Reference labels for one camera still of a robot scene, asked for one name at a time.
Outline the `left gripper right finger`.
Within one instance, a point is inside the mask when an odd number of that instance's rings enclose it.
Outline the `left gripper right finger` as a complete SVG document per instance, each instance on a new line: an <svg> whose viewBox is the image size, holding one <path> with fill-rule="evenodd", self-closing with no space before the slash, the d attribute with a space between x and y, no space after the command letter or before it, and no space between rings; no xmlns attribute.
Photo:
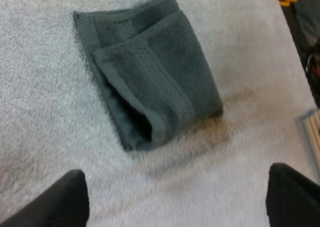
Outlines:
<svg viewBox="0 0 320 227"><path fill-rule="evenodd" d="M285 163L269 169L265 204L271 227L320 225L320 186Z"/></svg>

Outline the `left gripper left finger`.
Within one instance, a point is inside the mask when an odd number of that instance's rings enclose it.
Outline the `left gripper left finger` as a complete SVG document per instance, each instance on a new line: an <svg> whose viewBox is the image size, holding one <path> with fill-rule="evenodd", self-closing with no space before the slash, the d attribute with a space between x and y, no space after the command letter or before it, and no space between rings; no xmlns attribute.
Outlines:
<svg viewBox="0 0 320 227"><path fill-rule="evenodd" d="M2 227L85 227L90 201L85 173L72 169L4 220Z"/></svg>

